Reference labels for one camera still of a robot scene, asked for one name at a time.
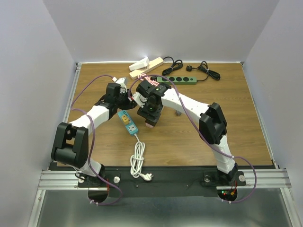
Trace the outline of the pink power strip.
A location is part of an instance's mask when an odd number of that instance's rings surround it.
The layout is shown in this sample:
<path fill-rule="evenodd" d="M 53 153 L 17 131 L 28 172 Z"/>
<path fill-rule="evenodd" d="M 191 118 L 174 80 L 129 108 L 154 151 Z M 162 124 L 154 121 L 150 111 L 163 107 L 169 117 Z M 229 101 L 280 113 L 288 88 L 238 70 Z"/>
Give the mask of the pink power strip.
<path fill-rule="evenodd" d="M 154 128 L 154 124 L 146 122 L 145 125 L 149 128 Z"/>

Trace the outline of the small grey plug adapter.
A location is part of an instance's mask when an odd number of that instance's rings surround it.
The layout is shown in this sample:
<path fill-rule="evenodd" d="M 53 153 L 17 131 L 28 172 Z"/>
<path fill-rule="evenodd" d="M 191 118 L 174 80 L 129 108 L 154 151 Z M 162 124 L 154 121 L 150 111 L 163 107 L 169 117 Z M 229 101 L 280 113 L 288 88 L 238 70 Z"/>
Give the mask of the small grey plug adapter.
<path fill-rule="evenodd" d="M 181 115 L 182 115 L 182 113 L 181 113 L 181 112 L 179 112 L 179 111 L 175 111 L 175 115 L 176 115 L 176 116 L 181 116 Z"/>

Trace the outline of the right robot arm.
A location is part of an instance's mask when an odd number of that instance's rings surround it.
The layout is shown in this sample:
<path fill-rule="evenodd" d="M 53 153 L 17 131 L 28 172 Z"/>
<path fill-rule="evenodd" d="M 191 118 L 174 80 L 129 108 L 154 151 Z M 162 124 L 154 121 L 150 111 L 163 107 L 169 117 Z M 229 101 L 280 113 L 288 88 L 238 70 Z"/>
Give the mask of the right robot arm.
<path fill-rule="evenodd" d="M 131 98 L 149 113 L 163 106 L 187 115 L 200 138 L 213 151 L 219 182 L 229 184 L 235 179 L 238 166 L 228 146 L 227 121 L 219 104 L 201 103 L 180 94 L 175 85 L 154 86 L 146 80 L 141 81 Z"/>

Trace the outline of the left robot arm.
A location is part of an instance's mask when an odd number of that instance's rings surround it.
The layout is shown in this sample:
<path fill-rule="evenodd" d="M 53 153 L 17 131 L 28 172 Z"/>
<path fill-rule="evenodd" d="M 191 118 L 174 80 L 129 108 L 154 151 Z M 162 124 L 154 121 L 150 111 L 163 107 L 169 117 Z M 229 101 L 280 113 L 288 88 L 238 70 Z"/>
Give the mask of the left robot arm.
<path fill-rule="evenodd" d="M 91 158 L 94 145 L 89 145 L 89 135 L 110 120 L 118 111 L 133 109 L 137 106 L 128 96 L 129 89 L 121 81 L 109 83 L 106 93 L 83 116 L 70 123 L 62 122 L 57 126 L 51 158 L 53 161 L 69 165 L 89 176 L 94 186 L 105 182 L 104 166 Z"/>

